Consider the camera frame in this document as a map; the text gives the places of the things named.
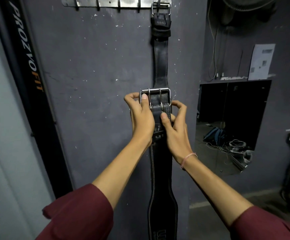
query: metal buckle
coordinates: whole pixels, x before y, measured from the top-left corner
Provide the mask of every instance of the metal buckle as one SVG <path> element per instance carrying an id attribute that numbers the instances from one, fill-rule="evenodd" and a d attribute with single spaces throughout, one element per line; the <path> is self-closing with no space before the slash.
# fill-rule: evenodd
<path id="1" fill-rule="evenodd" d="M 152 15 L 154 15 L 154 10 L 153 10 L 154 4 L 157 5 L 158 4 L 158 1 L 153 1 L 152 2 Z M 171 3 L 170 2 L 168 2 L 168 1 L 161 1 L 160 6 L 163 6 L 162 8 L 167 7 L 169 9 L 168 15 L 171 14 Z"/>
<path id="2" fill-rule="evenodd" d="M 142 103 L 142 94 L 148 94 L 148 99 L 149 99 L 149 108 L 150 110 L 152 110 L 152 103 L 150 101 L 150 93 L 151 92 L 159 92 L 159 97 L 161 99 L 160 101 L 160 105 L 161 105 L 161 109 L 163 111 L 163 103 L 162 103 L 162 92 L 167 92 L 169 95 L 169 106 L 171 106 L 171 90 L 169 88 L 148 88 L 148 89 L 143 89 L 139 92 L 139 103 Z"/>

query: painted wall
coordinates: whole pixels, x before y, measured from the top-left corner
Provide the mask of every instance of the painted wall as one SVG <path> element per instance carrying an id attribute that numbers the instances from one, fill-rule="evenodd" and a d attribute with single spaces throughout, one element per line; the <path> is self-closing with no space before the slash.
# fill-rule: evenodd
<path id="1" fill-rule="evenodd" d="M 0 239 L 34 239 L 52 201 L 44 166 L 0 43 Z"/>
<path id="2" fill-rule="evenodd" d="M 276 44 L 269 72 L 276 76 L 272 77 L 254 161 L 243 173 L 224 178 L 241 193 L 280 187 L 290 162 L 290 148 L 286 144 L 286 129 L 290 129 L 290 0 L 278 0 L 277 7 L 277 12 L 269 22 L 259 21 L 257 24 L 249 25 L 248 28 L 231 31 L 228 34 L 220 32 L 217 39 L 216 60 L 220 74 L 224 72 L 226 77 L 248 76 L 254 44 Z M 215 32 L 212 11 L 210 17 Z M 208 69 L 212 51 L 213 40 L 206 20 L 201 83 L 206 83 L 204 78 L 209 79 Z M 192 203 L 206 200 L 195 185 L 190 187 Z"/>
<path id="3" fill-rule="evenodd" d="M 123 97 L 153 86 L 150 10 L 63 7 L 61 0 L 24 0 L 75 188 L 92 182 L 131 138 Z M 169 39 L 172 97 L 188 105 L 194 142 L 207 0 L 173 0 Z M 191 179 L 173 165 L 178 239 L 187 239 Z M 148 153 L 114 211 L 109 239 L 148 239 Z"/>

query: left hand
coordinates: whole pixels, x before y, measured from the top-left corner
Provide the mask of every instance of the left hand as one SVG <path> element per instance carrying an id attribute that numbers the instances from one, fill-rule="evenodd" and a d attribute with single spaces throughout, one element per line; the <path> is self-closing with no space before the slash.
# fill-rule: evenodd
<path id="1" fill-rule="evenodd" d="M 133 127 L 133 138 L 144 139 L 149 147 L 152 143 L 152 136 L 155 128 L 153 113 L 149 108 L 149 100 L 146 94 L 142 95 L 142 103 L 134 99 L 139 98 L 138 92 L 127 94 L 125 102 L 131 110 L 131 123 Z"/>

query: belt strap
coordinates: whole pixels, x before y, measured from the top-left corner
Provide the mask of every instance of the belt strap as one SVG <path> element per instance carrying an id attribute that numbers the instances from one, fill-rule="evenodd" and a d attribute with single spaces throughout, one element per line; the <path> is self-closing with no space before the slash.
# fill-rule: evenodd
<path id="1" fill-rule="evenodd" d="M 152 195 L 148 208 L 148 233 L 150 240 L 175 240 L 178 206 L 171 188 L 173 159 L 167 147 L 166 132 L 160 118 L 164 111 L 171 119 L 171 93 L 167 88 L 168 37 L 171 36 L 170 15 L 155 13 L 151 18 L 151 23 L 155 70 L 154 89 L 148 89 L 148 93 L 155 120 L 155 130 L 150 146 Z"/>

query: maroon sleeve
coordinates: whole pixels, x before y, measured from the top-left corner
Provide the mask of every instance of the maroon sleeve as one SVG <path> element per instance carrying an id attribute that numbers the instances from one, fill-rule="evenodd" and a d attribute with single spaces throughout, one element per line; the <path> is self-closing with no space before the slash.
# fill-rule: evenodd
<path id="1" fill-rule="evenodd" d="M 36 240 L 103 240 L 113 227 L 113 209 L 105 195 L 87 184 L 43 209 L 52 219 Z"/>
<path id="2" fill-rule="evenodd" d="M 233 223 L 230 234 L 232 240 L 290 240 L 290 223 L 253 206 Z"/>

